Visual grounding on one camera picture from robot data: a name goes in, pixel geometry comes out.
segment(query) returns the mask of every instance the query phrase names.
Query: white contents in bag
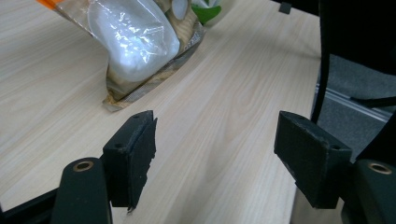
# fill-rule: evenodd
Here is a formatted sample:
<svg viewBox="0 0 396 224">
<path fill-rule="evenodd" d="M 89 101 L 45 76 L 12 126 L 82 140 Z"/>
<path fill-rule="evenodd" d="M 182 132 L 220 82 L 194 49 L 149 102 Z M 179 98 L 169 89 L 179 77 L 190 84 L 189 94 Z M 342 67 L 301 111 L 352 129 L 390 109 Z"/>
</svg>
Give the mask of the white contents in bag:
<svg viewBox="0 0 396 224">
<path fill-rule="evenodd" d="M 174 29 L 152 0 L 92 0 L 88 23 L 121 81 L 150 77 L 179 50 Z"/>
</svg>

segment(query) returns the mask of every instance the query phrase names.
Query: food package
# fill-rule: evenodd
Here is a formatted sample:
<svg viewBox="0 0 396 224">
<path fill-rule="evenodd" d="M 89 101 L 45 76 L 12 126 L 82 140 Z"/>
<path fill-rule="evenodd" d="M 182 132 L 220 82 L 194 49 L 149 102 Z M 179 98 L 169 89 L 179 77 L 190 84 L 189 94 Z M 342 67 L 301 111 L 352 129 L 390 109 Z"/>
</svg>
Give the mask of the food package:
<svg viewBox="0 0 396 224">
<path fill-rule="evenodd" d="M 37 1 L 107 49 L 104 104 L 111 111 L 140 99 L 172 76 L 205 34 L 191 0 Z"/>
</svg>

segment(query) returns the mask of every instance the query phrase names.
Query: screw hole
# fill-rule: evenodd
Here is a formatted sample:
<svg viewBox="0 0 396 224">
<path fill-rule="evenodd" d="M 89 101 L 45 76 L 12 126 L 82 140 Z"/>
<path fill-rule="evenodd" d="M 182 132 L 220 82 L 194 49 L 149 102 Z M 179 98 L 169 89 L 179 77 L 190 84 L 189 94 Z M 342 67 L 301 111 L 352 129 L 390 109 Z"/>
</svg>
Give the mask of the screw hole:
<svg viewBox="0 0 396 224">
<path fill-rule="evenodd" d="M 370 169 L 372 169 L 372 170 L 374 170 L 377 173 L 380 173 L 382 175 L 390 175 L 390 174 L 392 174 L 392 171 L 388 167 L 386 167 L 384 165 L 381 165 L 381 164 L 378 164 L 378 163 L 373 163 L 372 162 L 372 163 L 369 164 L 369 167 L 370 167 Z"/>
<path fill-rule="evenodd" d="M 114 145 L 115 147 L 124 147 L 123 143 L 116 143 L 116 145 Z"/>
<path fill-rule="evenodd" d="M 340 147 L 340 146 L 337 146 L 337 145 L 332 145 L 332 148 L 333 148 L 333 149 L 336 149 L 336 150 L 341 149 L 341 147 Z"/>
<path fill-rule="evenodd" d="M 83 171 L 91 169 L 92 167 L 93 167 L 93 162 L 81 161 L 73 167 L 73 170 L 76 172 L 83 172 Z"/>
</svg>

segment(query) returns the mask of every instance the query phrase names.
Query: plastic bag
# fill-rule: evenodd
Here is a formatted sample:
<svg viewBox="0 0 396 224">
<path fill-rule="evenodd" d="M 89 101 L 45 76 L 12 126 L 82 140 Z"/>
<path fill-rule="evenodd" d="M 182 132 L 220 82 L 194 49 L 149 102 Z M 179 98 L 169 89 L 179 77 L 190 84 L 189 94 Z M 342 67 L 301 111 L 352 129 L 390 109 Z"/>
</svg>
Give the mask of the plastic bag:
<svg viewBox="0 0 396 224">
<path fill-rule="evenodd" d="M 220 5 L 220 0 L 192 0 L 192 3 L 201 8 L 210 8 Z"/>
<path fill-rule="evenodd" d="M 37 0 L 90 33 L 108 51 L 109 110 L 118 110 L 172 76 L 204 36 L 191 10 L 170 0 Z"/>
</svg>

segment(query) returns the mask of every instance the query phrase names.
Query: wooden table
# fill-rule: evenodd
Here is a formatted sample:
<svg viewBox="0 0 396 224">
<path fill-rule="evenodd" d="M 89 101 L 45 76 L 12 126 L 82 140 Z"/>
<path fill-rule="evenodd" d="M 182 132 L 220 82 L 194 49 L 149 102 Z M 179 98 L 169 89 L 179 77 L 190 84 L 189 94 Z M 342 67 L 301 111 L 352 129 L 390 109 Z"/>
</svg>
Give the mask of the wooden table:
<svg viewBox="0 0 396 224">
<path fill-rule="evenodd" d="M 318 18 L 268 0 L 223 0 L 204 42 L 171 78 L 110 113 L 106 50 L 35 1 L 0 7 L 0 203 L 59 185 L 135 113 L 159 119 L 157 153 L 131 216 L 115 223 L 289 223 L 295 186 L 273 153 L 279 110 L 309 116 Z"/>
</svg>

